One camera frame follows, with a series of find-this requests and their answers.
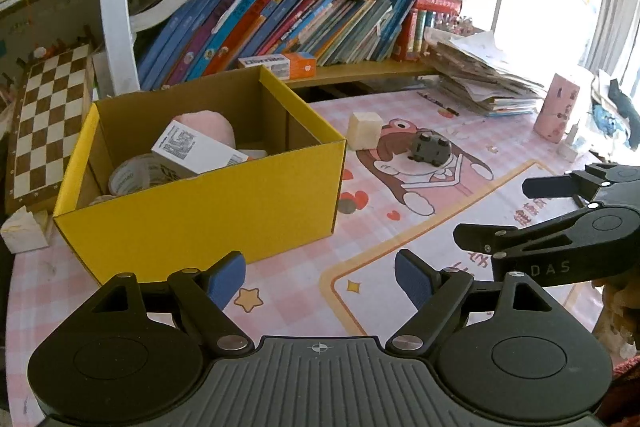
curtain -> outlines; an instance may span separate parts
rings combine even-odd
[[[622,79],[636,44],[639,23],[640,0],[602,0],[584,67],[594,74],[604,70]]]

stack of paper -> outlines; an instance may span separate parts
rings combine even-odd
[[[442,89],[486,116],[533,112],[546,96],[530,77],[533,67],[507,57],[491,32],[440,42],[430,56],[444,76]]]

pink tablecloth pattern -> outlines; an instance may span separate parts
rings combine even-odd
[[[461,162],[475,165],[476,172],[483,172],[484,178],[474,178],[476,185],[503,178],[530,160],[561,173],[581,168],[592,159],[584,158],[573,166],[562,160],[555,152],[556,146],[533,133],[531,115],[482,118],[437,91],[430,98],[454,108],[459,116],[416,92],[345,98],[319,102],[313,107],[343,134],[354,111],[378,113],[390,123],[387,133],[418,128],[436,130],[457,145]],[[443,169],[438,175],[446,180],[453,174]],[[429,214],[429,204],[425,206],[422,200],[418,200],[422,214],[416,213],[394,196],[390,187],[395,182],[383,183],[382,179],[385,177],[377,175],[370,165],[367,168],[356,153],[348,152],[341,190],[342,199],[351,201],[346,205],[348,213],[338,213],[334,235],[247,267],[244,286],[225,313],[254,341],[259,341],[262,335],[346,334],[344,325],[322,295],[322,274],[447,211],[436,197],[429,202],[433,203],[433,214]],[[476,190],[474,183],[467,184],[468,187],[460,184],[447,198],[461,203]],[[26,379],[31,353],[96,288],[97,283],[57,233],[51,247],[16,256],[6,325],[7,380],[15,427],[33,427],[43,418]],[[598,313],[597,299],[589,295],[580,305],[576,310],[579,308],[581,321],[593,326]]]

pink plush toy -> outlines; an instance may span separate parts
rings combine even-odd
[[[231,127],[229,121],[218,112],[208,110],[188,112],[176,116],[174,120],[209,136],[209,138],[228,145],[232,149],[236,148],[236,137],[234,136],[233,127]]]

yellow cardboard box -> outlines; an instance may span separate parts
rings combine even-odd
[[[238,148],[267,158],[88,206],[113,170],[148,153],[173,117],[210,109]],[[66,241],[99,283],[205,269],[231,250],[248,263],[331,235],[344,138],[266,68],[206,76],[92,105],[54,211]]]

